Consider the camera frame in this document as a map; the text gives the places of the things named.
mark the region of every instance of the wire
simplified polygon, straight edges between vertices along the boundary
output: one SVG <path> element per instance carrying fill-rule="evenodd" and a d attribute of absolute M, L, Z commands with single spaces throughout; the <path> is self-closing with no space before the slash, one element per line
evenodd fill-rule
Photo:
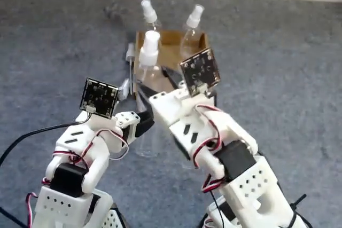
<path fill-rule="evenodd" d="M 32 131 L 30 133 L 26 133 L 22 136 L 20 136 L 17 140 L 15 140 L 7 149 L 6 151 L 1 155 L 0 157 L 0 167 L 1 165 L 4 163 L 5 159 L 7 158 L 7 156 L 10 154 L 10 152 L 21 142 L 23 141 L 25 138 L 29 137 L 29 136 L 33 136 L 33 135 L 36 135 L 38 133 L 43 133 L 43 132 L 47 132 L 47 131 L 51 131 L 51 130 L 54 130 L 54 129 L 59 129 L 59 128 L 67 128 L 67 127 L 70 127 L 72 125 L 81 125 L 81 124 L 84 124 L 86 122 L 89 121 L 91 117 L 91 114 L 88 114 L 88 117 L 86 120 L 84 121 L 81 121 L 81 122 L 72 122 L 72 123 L 68 123 L 68 124 L 61 124 L 61 125 L 54 125 L 52 127 L 47 127 L 47 128 L 42 128 L 42 129 L 38 129 L 38 130 L 35 130 L 35 131 Z"/>
<path fill-rule="evenodd" d="M 26 195 L 26 208 L 27 208 L 27 227 L 28 228 L 32 228 L 32 208 L 31 208 L 31 204 L 30 204 L 30 200 L 32 197 L 38 198 L 37 194 L 35 194 L 34 192 L 30 192 Z"/>
<path fill-rule="evenodd" d="M 207 179 L 205 180 L 202 188 L 201 188 L 203 193 L 213 191 L 213 190 L 219 188 L 221 186 L 221 184 L 224 183 L 224 177 L 222 177 L 221 179 L 216 179 L 216 180 L 210 181 L 211 178 L 212 178 L 212 175 L 209 174 L 207 176 Z"/>
<path fill-rule="evenodd" d="M 119 156 L 118 158 L 109 158 L 109 159 L 110 160 L 121 160 L 121 159 L 123 159 L 127 155 L 128 151 L 129 151 L 129 145 L 128 145 L 127 141 L 122 136 L 120 136 L 118 133 L 116 133 L 116 132 L 114 132 L 113 130 L 110 130 L 110 129 L 100 129 L 100 130 L 98 130 L 95 133 L 95 135 L 91 139 L 90 143 L 87 145 L 87 147 L 82 152 L 82 154 L 80 156 L 81 158 L 84 158 L 86 156 L 86 154 L 89 152 L 90 148 L 94 145 L 94 139 L 97 136 L 100 136 L 100 134 L 102 132 L 104 132 L 104 131 L 107 131 L 107 132 L 111 133 L 114 137 L 119 139 L 126 146 L 126 150 L 125 150 L 125 152 L 121 156 Z M 80 162 L 81 161 L 80 157 L 78 157 L 76 160 L 74 160 L 74 163 Z"/>
<path fill-rule="evenodd" d="M 216 201 L 216 198 L 215 198 L 215 196 L 214 196 L 214 193 L 213 193 L 212 191 L 210 191 L 210 194 L 211 194 L 211 196 L 213 197 L 213 200 L 214 200 L 214 202 L 215 202 L 215 205 L 216 205 L 216 207 L 217 207 L 217 210 L 219 211 L 219 214 L 220 214 L 220 217 L 221 217 L 221 221 L 222 221 L 222 228 L 224 228 L 224 221 L 223 221 L 223 217 L 222 217 L 221 210 L 220 210 L 220 208 L 219 208 L 219 204 L 218 204 L 217 201 Z"/>
<path fill-rule="evenodd" d="M 77 157 L 77 159 L 81 159 L 81 161 L 83 162 L 85 168 L 87 171 L 89 171 L 89 166 L 86 163 L 86 161 L 84 160 L 84 158 L 82 156 L 79 156 L 77 153 L 75 152 L 68 152 L 68 151 L 54 151 L 53 155 L 58 155 L 58 154 L 62 154 L 62 155 L 69 155 L 69 156 L 73 156 L 73 157 Z"/>
<path fill-rule="evenodd" d="M 203 228 L 216 228 L 216 226 L 213 226 L 212 223 L 214 221 L 211 218 L 206 218 L 203 224 Z"/>
<path fill-rule="evenodd" d="M 15 216 L 8 213 L 5 209 L 0 207 L 0 213 L 3 214 L 5 217 L 7 217 L 12 222 L 16 223 L 21 228 L 27 228 L 27 225 L 24 224 L 22 221 L 18 220 Z"/>
<path fill-rule="evenodd" d="M 86 122 L 89 121 L 91 117 L 91 113 L 88 114 L 86 120 L 84 121 L 80 121 L 80 122 L 72 122 L 72 123 L 67 123 L 67 124 L 60 124 L 60 125 L 54 125 L 51 127 L 47 127 L 47 128 L 42 128 L 42 129 L 38 129 L 38 130 L 34 130 L 32 132 L 26 133 L 22 136 L 20 136 L 19 138 L 17 138 L 6 150 L 5 152 L 1 155 L 0 157 L 0 167 L 2 166 L 2 164 L 4 163 L 5 159 L 8 157 L 8 155 L 11 153 L 11 151 L 21 142 L 23 141 L 25 138 L 29 137 L 29 136 L 33 136 L 36 135 L 38 133 L 43 133 L 43 132 L 47 132 L 47 131 L 51 131 L 54 129 L 59 129 L 59 128 L 67 128 L 70 127 L 72 125 L 81 125 L 84 124 Z M 9 212 L 7 212 L 5 209 L 3 209 L 2 207 L 0 207 L 0 213 L 3 214 L 5 217 L 7 217 L 8 219 L 10 219 L 11 221 L 15 222 L 16 224 L 18 224 L 20 227 L 27 227 L 25 224 L 23 224 L 21 221 L 19 221 L 17 218 L 15 218 L 13 215 L 11 215 Z"/>

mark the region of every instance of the black cable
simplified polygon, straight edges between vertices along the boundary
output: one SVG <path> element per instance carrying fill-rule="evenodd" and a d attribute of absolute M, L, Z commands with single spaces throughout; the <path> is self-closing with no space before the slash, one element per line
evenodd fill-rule
<path fill-rule="evenodd" d="M 87 119 L 84 121 L 77 121 L 77 122 L 72 122 L 72 123 L 68 123 L 68 124 L 60 124 L 60 125 L 54 125 L 51 127 L 47 127 L 47 128 L 42 128 L 42 129 L 38 129 L 35 131 L 32 131 L 30 133 L 26 133 L 22 136 L 20 136 L 17 140 L 15 140 L 6 150 L 5 152 L 1 155 L 0 157 L 0 167 L 1 165 L 4 163 L 5 159 L 7 158 L 7 156 L 11 153 L 11 151 L 21 142 L 23 141 L 25 138 L 29 137 L 29 136 L 33 136 L 36 135 L 38 133 L 43 133 L 43 132 L 47 132 L 47 131 L 51 131 L 54 129 L 59 129 L 59 128 L 67 128 L 70 127 L 72 125 L 81 125 L 86 123 L 87 121 L 89 121 L 91 117 L 91 114 L 88 114 Z M 17 218 L 15 218 L 13 215 L 11 215 L 10 213 L 8 213 L 6 210 L 4 210 L 2 207 L 0 207 L 0 213 L 3 214 L 5 217 L 7 217 L 8 219 L 10 219 L 11 221 L 15 222 L 16 224 L 18 224 L 20 227 L 27 227 L 27 225 L 23 224 L 21 221 L 19 221 Z"/>
<path fill-rule="evenodd" d="M 21 228 L 27 228 L 27 225 L 24 224 L 22 221 L 18 220 L 15 216 L 8 213 L 5 209 L 0 207 L 0 213 L 3 214 L 5 217 L 7 217 L 12 222 L 16 223 Z"/>
<path fill-rule="evenodd" d="M 215 196 L 214 196 L 214 193 L 213 193 L 212 191 L 210 191 L 210 194 L 211 194 L 211 196 L 213 197 L 213 200 L 214 200 L 214 202 L 215 202 L 215 205 L 216 205 L 216 207 L 217 207 L 217 210 L 219 211 L 219 214 L 220 214 L 220 217 L 221 217 L 221 221 L 222 221 L 222 228 L 224 228 L 224 221 L 223 221 L 223 217 L 222 217 L 222 214 L 221 214 L 221 211 L 220 211 L 220 208 L 219 208 L 219 204 L 218 204 L 217 201 L 216 201 L 216 198 L 215 198 Z"/>

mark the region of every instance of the spray nozzle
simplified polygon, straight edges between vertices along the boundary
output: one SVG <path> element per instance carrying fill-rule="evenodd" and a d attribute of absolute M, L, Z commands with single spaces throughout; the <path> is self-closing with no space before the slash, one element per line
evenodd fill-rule
<path fill-rule="evenodd" d="M 189 15 L 186 24 L 191 28 L 197 28 L 199 22 L 201 21 L 201 16 L 204 11 L 204 7 L 202 5 L 195 5 L 192 13 Z"/>
<path fill-rule="evenodd" d="M 142 0 L 141 6 L 144 11 L 145 20 L 148 23 L 155 22 L 158 17 L 157 17 L 156 11 L 152 7 L 151 0 Z"/>
<path fill-rule="evenodd" d="M 139 63 L 144 66 L 153 66 L 157 64 L 158 43 L 160 34 L 153 30 L 145 33 L 143 47 L 140 49 Z"/>

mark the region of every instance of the cardboard box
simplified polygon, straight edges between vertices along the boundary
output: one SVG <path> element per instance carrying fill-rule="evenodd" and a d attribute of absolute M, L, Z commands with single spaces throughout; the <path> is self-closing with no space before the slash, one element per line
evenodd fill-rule
<path fill-rule="evenodd" d="M 182 61 L 182 57 L 180 55 L 180 44 L 181 40 L 184 36 L 184 32 L 180 32 L 177 30 L 163 30 L 160 33 L 161 36 L 161 51 L 159 52 L 158 56 L 158 65 L 166 66 L 173 70 L 178 71 L 178 64 Z M 145 38 L 144 32 L 137 32 L 136 33 L 136 42 L 135 42 L 135 63 L 134 63 L 134 74 L 139 67 L 139 53 L 140 49 L 143 46 Z M 207 34 L 203 33 L 200 37 L 198 45 L 193 46 L 196 49 L 196 52 L 199 52 L 202 49 L 209 47 L 208 36 Z M 166 92 L 171 92 L 174 90 L 172 85 L 170 84 L 168 78 L 165 78 L 163 82 L 165 87 L 163 88 Z M 133 92 L 136 93 L 136 85 L 133 85 Z"/>

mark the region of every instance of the plastic bottle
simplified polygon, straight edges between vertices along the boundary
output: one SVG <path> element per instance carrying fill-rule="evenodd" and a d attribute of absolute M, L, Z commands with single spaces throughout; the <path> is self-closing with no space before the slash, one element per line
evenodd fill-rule
<path fill-rule="evenodd" d="M 185 25 L 185 35 L 181 41 L 181 57 L 183 60 L 188 59 L 195 53 L 199 52 L 198 49 L 201 30 L 199 29 L 199 22 L 201 20 L 204 7 L 195 5 L 192 13 L 189 15 Z"/>
<path fill-rule="evenodd" d="M 163 75 L 160 66 L 157 65 L 158 42 L 160 34 L 155 31 L 148 31 L 145 34 L 143 47 L 139 54 L 139 68 L 136 73 L 137 86 L 143 83 L 147 87 L 163 91 Z M 163 129 L 156 122 L 137 143 L 136 153 L 140 156 L 151 158 L 161 152 Z"/>

